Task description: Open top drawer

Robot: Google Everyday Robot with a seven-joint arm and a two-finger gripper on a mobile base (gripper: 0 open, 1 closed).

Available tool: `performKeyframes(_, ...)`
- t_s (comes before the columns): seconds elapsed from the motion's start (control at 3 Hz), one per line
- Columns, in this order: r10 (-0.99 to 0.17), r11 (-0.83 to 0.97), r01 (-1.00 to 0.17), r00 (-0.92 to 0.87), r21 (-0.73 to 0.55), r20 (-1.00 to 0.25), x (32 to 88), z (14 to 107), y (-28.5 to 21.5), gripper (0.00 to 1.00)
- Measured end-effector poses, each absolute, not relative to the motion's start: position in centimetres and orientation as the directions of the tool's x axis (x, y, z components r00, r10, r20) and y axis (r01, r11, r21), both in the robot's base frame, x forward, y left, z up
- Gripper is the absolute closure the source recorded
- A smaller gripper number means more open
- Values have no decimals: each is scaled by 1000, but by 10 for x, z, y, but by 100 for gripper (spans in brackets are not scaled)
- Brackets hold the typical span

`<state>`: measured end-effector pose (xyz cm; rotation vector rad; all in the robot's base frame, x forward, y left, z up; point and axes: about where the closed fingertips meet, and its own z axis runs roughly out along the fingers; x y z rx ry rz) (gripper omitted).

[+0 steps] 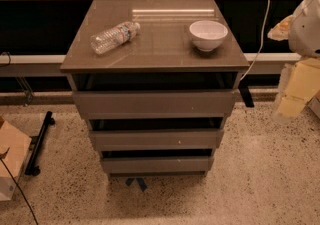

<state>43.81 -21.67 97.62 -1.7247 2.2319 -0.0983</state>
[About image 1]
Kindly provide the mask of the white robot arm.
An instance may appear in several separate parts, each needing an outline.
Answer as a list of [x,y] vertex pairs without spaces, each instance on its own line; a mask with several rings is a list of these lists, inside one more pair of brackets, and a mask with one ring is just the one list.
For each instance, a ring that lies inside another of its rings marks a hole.
[[274,102],[273,119],[288,123],[320,91],[320,0],[303,0],[267,37],[287,40],[290,50],[301,56],[294,65],[284,65]]

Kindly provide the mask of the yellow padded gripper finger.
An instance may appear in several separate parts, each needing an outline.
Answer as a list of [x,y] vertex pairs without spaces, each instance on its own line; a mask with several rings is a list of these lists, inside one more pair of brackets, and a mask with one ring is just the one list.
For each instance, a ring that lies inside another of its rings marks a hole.
[[267,37],[276,41],[287,40],[289,38],[291,19],[291,15],[282,19],[268,32]]
[[272,119],[286,124],[295,119],[320,91],[320,60],[304,58],[281,71]]

